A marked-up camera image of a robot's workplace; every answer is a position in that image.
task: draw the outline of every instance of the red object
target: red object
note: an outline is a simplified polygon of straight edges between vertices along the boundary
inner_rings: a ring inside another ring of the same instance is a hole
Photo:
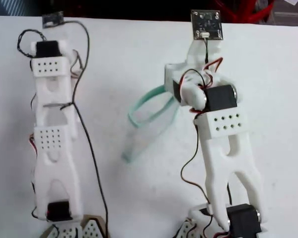
[[[268,7],[253,13],[257,0],[241,0],[237,12],[233,12],[228,8],[222,0],[214,0],[217,9],[221,11],[222,17],[231,23],[257,23],[260,20],[269,16],[273,9],[275,0],[268,0]]]

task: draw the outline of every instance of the circuit board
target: circuit board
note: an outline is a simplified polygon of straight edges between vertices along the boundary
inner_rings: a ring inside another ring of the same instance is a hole
[[[191,21],[194,40],[202,40],[203,33],[209,33],[208,40],[223,40],[220,11],[192,10]]]

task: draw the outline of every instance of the black wire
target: black wire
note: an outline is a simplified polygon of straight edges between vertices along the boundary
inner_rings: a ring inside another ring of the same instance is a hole
[[[33,105],[32,104],[33,104],[33,101],[34,101],[35,97],[36,97],[36,93],[33,95],[32,99],[31,99],[31,102],[30,102],[31,110],[33,110]]]
[[[38,217],[36,215],[34,215],[34,211],[36,210],[36,206],[34,207],[34,209],[31,212],[31,215],[33,218],[38,219]]]
[[[228,198],[229,198],[229,204],[232,205],[233,202],[232,202],[232,195],[230,193],[230,188],[229,188],[229,185],[227,184],[227,193],[228,193]]]
[[[188,69],[184,74],[186,74],[187,72],[190,72],[190,71],[194,71],[194,72],[196,72],[196,73],[202,78],[202,81],[203,81],[203,87],[205,87],[205,86],[206,86],[206,84],[205,84],[205,80],[204,80],[202,74],[200,74],[199,71],[197,71],[196,69],[193,69],[193,68]]]
[[[90,140],[90,137],[89,137],[89,133],[88,133],[88,130],[86,128],[86,125],[84,123],[84,120],[80,114],[80,111],[75,103],[75,95],[76,95],[76,90],[77,90],[77,86],[81,80],[81,77],[82,75],[84,74],[85,70],[86,70],[86,67],[87,67],[87,63],[88,63],[88,59],[89,59],[89,48],[90,48],[90,40],[89,40],[89,33],[88,33],[88,30],[87,28],[84,26],[84,24],[82,24],[81,22],[79,21],[65,21],[62,23],[63,24],[67,24],[67,23],[76,23],[76,24],[79,24],[81,27],[84,28],[85,32],[86,32],[86,36],[87,36],[87,53],[86,53],[86,60],[85,60],[85,65],[84,65],[84,68],[82,69],[82,72],[80,73],[78,79],[77,79],[77,82],[74,86],[74,90],[73,90],[73,95],[72,95],[72,102],[70,103],[67,103],[65,104],[64,106],[62,106],[60,108],[60,110],[63,110],[64,108],[70,106],[70,105],[73,105],[75,107],[75,110],[78,114],[78,117],[80,119],[80,122],[81,122],[81,125],[83,126],[83,129],[84,129],[84,132],[86,134],[86,137],[87,137],[87,140],[88,140],[88,144],[89,144],[89,147],[90,147],[90,151],[91,151],[91,155],[92,155],[92,158],[93,158],[93,162],[94,162],[94,166],[95,166],[95,170],[96,170],[96,176],[97,176],[97,181],[98,181],[98,186],[99,186],[99,190],[100,190],[100,194],[101,194],[101,197],[102,197],[102,200],[103,200],[103,203],[104,203],[104,208],[105,208],[105,213],[106,213],[106,237],[108,238],[108,208],[107,208],[107,203],[106,203],[106,199],[105,199],[105,196],[104,196],[104,192],[103,192],[103,188],[102,188],[102,185],[101,185],[101,182],[100,182],[100,176],[99,176],[99,171],[98,171],[98,166],[97,166],[97,162],[96,162],[96,157],[95,157],[95,153],[94,153],[94,149],[93,149],[93,146],[92,146],[92,143],[91,143],[91,140]]]
[[[108,236],[108,208],[107,208],[107,203],[106,203],[106,199],[105,199],[105,196],[104,196],[103,188],[102,188],[102,185],[101,185],[101,182],[100,182],[99,171],[98,171],[98,166],[97,166],[97,162],[96,162],[96,158],[95,158],[95,154],[94,154],[94,149],[93,149],[93,146],[91,144],[90,137],[89,137],[87,128],[85,126],[85,123],[83,121],[83,118],[82,118],[82,116],[80,114],[80,111],[79,111],[76,103],[73,103],[73,105],[74,105],[74,107],[76,109],[76,112],[77,112],[78,117],[80,119],[81,125],[83,126],[83,129],[84,129],[84,132],[86,134],[86,137],[87,137],[87,140],[88,140],[88,144],[89,144],[89,147],[90,147],[91,155],[93,157],[93,161],[94,161],[94,165],[95,165],[95,169],[96,169],[98,186],[99,186],[100,194],[101,194],[101,197],[102,197],[102,200],[103,200],[103,203],[104,203],[104,207],[105,207],[105,213],[106,213],[106,237],[108,238],[109,237]]]
[[[203,38],[204,43],[205,43],[205,64],[209,62],[209,43],[207,38]]]
[[[196,227],[197,227],[197,224],[195,224],[195,225],[188,231],[188,233],[187,233],[187,237],[186,237],[186,238],[189,238],[189,233],[190,233],[191,231],[193,231],[194,229],[196,229]]]
[[[185,181],[185,182],[187,182],[187,183],[189,183],[189,184],[191,184],[191,185],[194,185],[194,186],[198,187],[198,188],[202,191],[202,193],[203,193],[205,199],[207,200],[207,202],[210,203],[210,201],[209,201],[209,199],[208,199],[206,193],[204,192],[203,188],[202,188],[200,185],[198,185],[198,184],[195,183],[195,182],[188,181],[188,180],[186,180],[186,179],[183,177],[183,170],[184,170],[184,168],[185,168],[185,167],[186,167],[186,166],[187,166],[187,165],[188,165],[188,164],[195,158],[195,156],[196,156],[197,153],[198,153],[198,149],[199,149],[199,130],[198,130],[198,127],[197,127],[197,126],[195,126],[195,129],[196,129],[196,131],[197,131],[197,146],[196,146],[196,149],[195,149],[195,152],[194,152],[194,155],[192,156],[192,158],[191,158],[187,163],[185,163],[185,165],[182,167],[180,175],[181,175],[181,179],[182,179],[183,181]]]
[[[207,238],[207,236],[205,235],[205,231],[211,225],[212,221],[213,221],[213,215],[211,216],[210,222],[203,228],[203,236],[204,236],[204,238]]]
[[[55,224],[52,224],[52,226],[56,229],[56,231],[58,232],[58,234],[57,234],[57,236],[56,236],[56,238],[58,238],[59,237],[59,235],[60,235],[60,229],[55,225]]]
[[[24,56],[26,56],[26,57],[32,59],[32,58],[34,58],[34,56],[33,56],[33,55],[30,55],[30,54],[28,54],[28,53],[25,53],[25,52],[21,49],[21,47],[20,47],[20,43],[21,43],[21,41],[22,41],[22,37],[23,37],[24,34],[27,33],[27,32],[34,32],[34,33],[39,34],[40,37],[41,37],[41,39],[42,39],[43,41],[46,41],[46,37],[43,35],[42,32],[40,32],[40,31],[38,31],[38,30],[35,30],[35,29],[26,29],[26,30],[24,30],[24,31],[22,31],[22,32],[20,33],[20,35],[19,35],[19,37],[18,37],[18,43],[16,44],[16,48],[18,49],[19,52],[21,52],[21,54],[23,54]]]

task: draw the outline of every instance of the white table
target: white table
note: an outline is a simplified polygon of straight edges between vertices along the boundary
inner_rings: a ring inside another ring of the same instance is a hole
[[[188,209],[205,202],[179,175],[194,152],[193,115],[181,108],[171,129],[132,164],[120,155],[128,107],[163,83],[166,63],[184,61],[191,24],[82,21],[89,29],[91,53],[77,103],[98,159],[111,235],[172,237]],[[0,17],[0,238],[38,237],[47,227],[30,215],[35,157],[27,139],[34,123],[29,107],[34,83],[29,59],[16,50],[17,37],[26,28],[41,29],[41,19]],[[85,34],[78,25],[69,28],[69,38],[84,58]],[[298,238],[298,27],[224,24],[223,35],[220,72],[234,79],[243,94],[256,164],[265,180],[269,228],[276,237]],[[24,37],[22,47],[29,50],[34,39]],[[80,136],[75,146],[85,213],[104,216],[82,131]],[[204,185],[201,152],[186,176]],[[235,203],[245,199],[240,185],[232,190]]]

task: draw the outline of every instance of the red wire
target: red wire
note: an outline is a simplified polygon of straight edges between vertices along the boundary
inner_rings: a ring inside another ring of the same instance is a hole
[[[225,236],[225,237],[222,237],[222,238],[229,238],[230,237],[230,233],[227,233],[227,232],[218,232],[216,233],[213,238],[219,238],[220,236]]]
[[[218,70],[220,64],[222,63],[222,61],[223,61],[223,57],[220,57],[220,58],[218,58],[217,60],[215,60],[215,61],[213,61],[213,62],[211,62],[211,63],[208,63],[206,66],[204,66],[203,70],[205,70],[205,69],[209,69],[209,67],[210,67],[211,65],[217,63],[217,66],[216,66],[216,68],[215,68],[215,72],[216,72],[216,71]],[[190,71],[190,70],[191,70],[191,69],[188,69],[187,71],[185,71],[185,72],[182,74],[182,76],[181,76],[181,78],[180,78],[180,81],[179,81],[179,91],[181,91],[181,86],[182,86],[182,83],[183,83],[185,74],[186,74],[188,71]],[[205,85],[205,87],[204,87],[202,84],[198,84],[198,86],[199,86],[199,88],[201,88],[201,90],[203,90],[204,88],[211,87],[211,86],[213,85],[213,76],[210,75],[210,74],[208,74],[208,73],[206,73],[206,74],[210,77],[210,81],[207,83],[207,85]],[[197,113],[198,115],[204,113],[204,111],[196,110],[196,109],[194,109],[194,108],[191,108],[191,109],[190,109],[190,112],[191,112],[191,113]]]
[[[37,150],[37,148],[36,148],[36,146],[35,146],[35,143],[34,143],[34,137],[33,137],[33,134],[30,135],[30,137],[29,137],[29,142],[30,142],[30,144],[32,145],[32,147],[33,147],[33,149],[34,149],[34,151],[35,151],[35,155],[36,155],[36,157],[38,157],[38,150]]]

